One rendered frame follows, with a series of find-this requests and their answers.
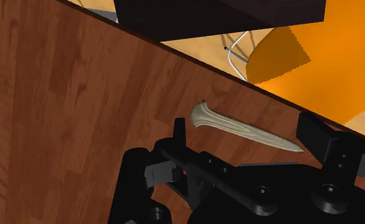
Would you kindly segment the orange chair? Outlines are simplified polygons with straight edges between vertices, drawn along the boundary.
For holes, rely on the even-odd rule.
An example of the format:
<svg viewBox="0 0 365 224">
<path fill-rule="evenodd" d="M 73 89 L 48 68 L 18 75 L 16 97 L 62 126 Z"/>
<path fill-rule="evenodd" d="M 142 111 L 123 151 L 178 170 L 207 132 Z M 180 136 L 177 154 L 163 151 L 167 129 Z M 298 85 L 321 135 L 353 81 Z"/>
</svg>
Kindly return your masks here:
<svg viewBox="0 0 365 224">
<path fill-rule="evenodd" d="M 365 0 L 327 0 L 323 22 L 265 33 L 228 73 L 338 123 L 365 111 Z"/>
</svg>

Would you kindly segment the beige wooden knife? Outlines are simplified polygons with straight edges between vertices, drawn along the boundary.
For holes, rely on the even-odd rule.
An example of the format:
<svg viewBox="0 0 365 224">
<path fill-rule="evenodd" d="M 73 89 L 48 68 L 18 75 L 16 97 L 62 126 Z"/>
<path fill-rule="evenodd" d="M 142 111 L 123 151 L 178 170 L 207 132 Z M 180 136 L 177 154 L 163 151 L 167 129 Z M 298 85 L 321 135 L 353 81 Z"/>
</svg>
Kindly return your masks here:
<svg viewBox="0 0 365 224">
<path fill-rule="evenodd" d="M 202 125 L 214 127 L 252 141 L 279 148 L 282 150 L 303 152 L 296 143 L 280 137 L 272 132 L 257 128 L 211 110 L 206 102 L 196 104 L 190 114 L 194 127 Z"/>
</svg>

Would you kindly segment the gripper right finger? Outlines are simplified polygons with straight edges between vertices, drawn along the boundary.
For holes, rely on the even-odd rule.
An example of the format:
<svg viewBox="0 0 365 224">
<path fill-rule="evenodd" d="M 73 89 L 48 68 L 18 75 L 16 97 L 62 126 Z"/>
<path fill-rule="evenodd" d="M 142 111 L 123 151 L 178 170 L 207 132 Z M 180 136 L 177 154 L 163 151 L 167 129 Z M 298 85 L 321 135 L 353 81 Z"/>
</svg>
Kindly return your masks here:
<svg viewBox="0 0 365 224">
<path fill-rule="evenodd" d="M 356 177 L 365 178 L 365 140 L 309 112 L 300 113 L 296 137 L 322 164 L 310 192 L 314 206 L 328 214 L 365 214 L 365 190 L 355 187 Z"/>
</svg>

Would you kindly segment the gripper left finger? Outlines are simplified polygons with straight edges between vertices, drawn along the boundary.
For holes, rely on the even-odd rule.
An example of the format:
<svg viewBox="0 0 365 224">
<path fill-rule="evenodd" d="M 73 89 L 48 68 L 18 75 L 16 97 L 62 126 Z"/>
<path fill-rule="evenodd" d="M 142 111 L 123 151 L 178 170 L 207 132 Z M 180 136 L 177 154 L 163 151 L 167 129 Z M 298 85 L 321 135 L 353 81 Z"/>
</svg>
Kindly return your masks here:
<svg viewBox="0 0 365 224">
<path fill-rule="evenodd" d="M 152 151 L 124 152 L 107 224 L 172 224 L 168 207 L 151 198 L 162 184 L 188 203 L 187 224 L 259 223 L 278 210 L 272 191 L 244 183 L 241 168 L 188 148 L 184 118 L 175 119 L 173 136 Z"/>
</svg>

